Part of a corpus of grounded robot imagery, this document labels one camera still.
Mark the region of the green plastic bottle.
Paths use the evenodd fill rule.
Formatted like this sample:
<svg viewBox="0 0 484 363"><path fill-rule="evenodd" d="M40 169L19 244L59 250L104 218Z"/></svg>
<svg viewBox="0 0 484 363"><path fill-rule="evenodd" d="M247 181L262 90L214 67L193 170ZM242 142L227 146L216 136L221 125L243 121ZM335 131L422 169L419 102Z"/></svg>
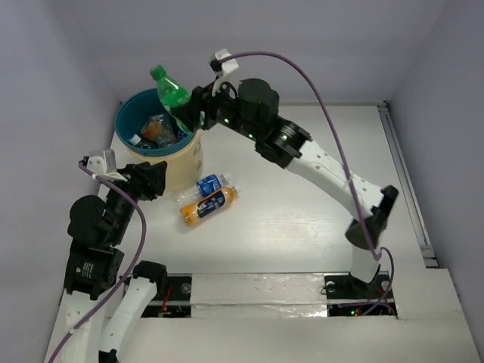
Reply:
<svg viewBox="0 0 484 363"><path fill-rule="evenodd" d="M190 101L188 91L170 77L161 65L153 67L150 70L150 76L157 84L157 94L160 103L185 134L192 134L193 132L172 112L174 108L183 106Z"/></svg>

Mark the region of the clear bottle white cap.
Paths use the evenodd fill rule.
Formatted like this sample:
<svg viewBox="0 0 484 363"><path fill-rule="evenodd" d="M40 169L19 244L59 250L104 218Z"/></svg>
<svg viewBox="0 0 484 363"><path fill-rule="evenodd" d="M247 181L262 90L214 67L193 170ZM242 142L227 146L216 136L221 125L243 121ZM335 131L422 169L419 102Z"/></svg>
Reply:
<svg viewBox="0 0 484 363"><path fill-rule="evenodd" d="M169 114L162 113L153 117L155 121L155 142L159 147L172 146L178 142L178 136L173 130Z"/></svg>

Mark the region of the orange label tea bottle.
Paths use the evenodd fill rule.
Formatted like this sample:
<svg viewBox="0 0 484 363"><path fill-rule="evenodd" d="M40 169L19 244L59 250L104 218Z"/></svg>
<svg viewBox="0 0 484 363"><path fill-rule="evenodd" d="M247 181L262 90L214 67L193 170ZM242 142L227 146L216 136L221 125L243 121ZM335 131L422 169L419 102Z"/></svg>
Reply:
<svg viewBox="0 0 484 363"><path fill-rule="evenodd" d="M141 128L141 135L156 143L160 143L166 137L166 129L163 125L163 118L152 116Z"/></svg>

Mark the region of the large clear ribbed bottle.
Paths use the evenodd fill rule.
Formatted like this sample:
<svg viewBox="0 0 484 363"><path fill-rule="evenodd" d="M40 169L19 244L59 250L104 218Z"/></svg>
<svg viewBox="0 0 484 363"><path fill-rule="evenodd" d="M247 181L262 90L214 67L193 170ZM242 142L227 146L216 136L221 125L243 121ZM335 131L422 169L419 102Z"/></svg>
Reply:
<svg viewBox="0 0 484 363"><path fill-rule="evenodd" d="M130 139L129 143L134 146L138 147L141 149L157 149L158 145L154 143L153 141L150 141L146 138L141 137L139 134L134 134Z"/></svg>

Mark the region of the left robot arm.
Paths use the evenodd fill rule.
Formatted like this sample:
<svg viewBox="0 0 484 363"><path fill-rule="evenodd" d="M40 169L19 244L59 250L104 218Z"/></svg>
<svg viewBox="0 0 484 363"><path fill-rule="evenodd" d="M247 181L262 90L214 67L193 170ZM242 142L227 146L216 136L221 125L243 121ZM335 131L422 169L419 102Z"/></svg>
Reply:
<svg viewBox="0 0 484 363"><path fill-rule="evenodd" d="M123 361L147 304L167 290L166 267L139 259L147 221L138 205L163 195L167 163L95 169L101 161L85 157L79 162L84 173L109 191L104 199L81 197L70 209L65 333L49 362Z"/></svg>

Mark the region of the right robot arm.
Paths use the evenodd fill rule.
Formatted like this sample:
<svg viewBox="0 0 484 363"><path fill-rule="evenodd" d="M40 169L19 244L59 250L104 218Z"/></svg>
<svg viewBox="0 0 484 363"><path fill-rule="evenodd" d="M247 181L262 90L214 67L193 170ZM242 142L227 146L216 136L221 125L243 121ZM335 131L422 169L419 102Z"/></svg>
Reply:
<svg viewBox="0 0 484 363"><path fill-rule="evenodd" d="M245 79L238 87L229 82L196 87L185 101L167 110L191 132L220 123L255 142L267 161L311 182L342 205L352 216L345 237L352 245L349 290L368 295L380 270L374 254L399 195L388 185L379 187L346 173L343 165L324 151L301 126L279 114L279 95L261 79Z"/></svg>

